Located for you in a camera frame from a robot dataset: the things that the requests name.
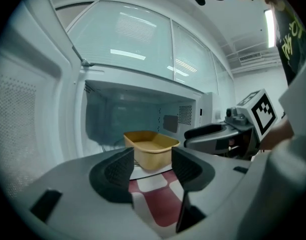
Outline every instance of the ceiling light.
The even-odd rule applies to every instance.
[[[145,60],[145,56],[142,55],[138,55],[135,53],[131,53],[131,52],[127,52],[127,51],[122,51],[122,50],[113,50],[111,49],[111,54],[117,54],[117,55],[123,55],[123,56],[128,56],[128,57],[132,57],[132,58],[136,58],[136,59],[140,59],[140,60]]]
[[[192,72],[197,72],[197,70],[194,67],[191,67],[190,65],[186,64],[185,62],[179,60],[179,59],[175,59],[175,61],[182,67],[186,68],[187,70],[190,70]]]
[[[155,25],[155,24],[153,24],[153,23],[151,23],[151,22],[149,22],[149,21],[147,21],[147,20],[145,20],[145,19],[138,18],[138,17],[134,17],[134,16],[128,15],[128,14],[126,14],[126,13],[124,13],[124,12],[120,12],[119,14],[128,16],[128,17],[133,18],[133,19],[137,19],[138,21],[143,22],[143,23],[148,24],[148,25],[151,25],[151,26],[153,26],[154,28],[157,27],[157,25]]]
[[[177,81],[180,81],[180,82],[182,82],[182,83],[185,83],[185,81],[183,81],[183,80],[181,80],[181,79],[176,79]]]
[[[268,48],[275,46],[275,27],[272,10],[265,10],[267,32],[268,32]]]
[[[172,70],[173,71],[173,67],[172,66],[168,66],[167,67],[169,70]],[[187,74],[187,73],[185,73],[185,72],[183,72],[183,71],[181,71],[181,70],[179,70],[179,69],[176,69],[175,70],[175,72],[176,73],[179,73],[180,75],[182,75],[182,76],[184,76],[184,77],[187,77],[189,74]]]

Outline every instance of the white wall panel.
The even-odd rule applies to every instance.
[[[282,67],[236,74],[234,75],[234,82],[237,102],[243,100],[251,92],[265,89],[276,111],[276,122],[281,120],[284,110],[279,98],[288,89],[287,79]]]
[[[69,30],[82,58],[173,79],[171,23],[148,9],[100,1]]]
[[[224,120],[227,108],[236,105],[234,81],[219,59],[213,54],[216,69],[221,119]]]
[[[218,93],[215,67],[210,50],[194,35],[173,22],[174,80],[203,93]]]

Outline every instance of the perforated panel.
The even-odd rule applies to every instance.
[[[91,86],[89,86],[87,83],[85,83],[84,91],[87,92],[88,94],[90,94],[91,92],[95,92],[94,89]]]
[[[48,169],[35,134],[37,87],[0,74],[0,180],[9,197]]]
[[[161,108],[158,109],[158,127],[157,127],[158,132],[160,132],[160,124],[161,124]]]
[[[179,106],[178,123],[184,125],[191,125],[192,121],[192,106]]]

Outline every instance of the wall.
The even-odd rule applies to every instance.
[[[277,122],[281,120],[284,110],[279,102],[279,98],[288,88],[287,79],[282,67],[235,74],[234,84],[237,103],[243,100],[249,93],[265,89],[276,111]]]

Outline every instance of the person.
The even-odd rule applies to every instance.
[[[290,85],[306,60],[306,28],[299,15],[305,13],[305,5],[301,1],[264,0],[275,16],[276,47],[282,62],[286,80]],[[288,116],[284,116],[260,143],[260,150],[272,150],[281,141],[294,135]]]

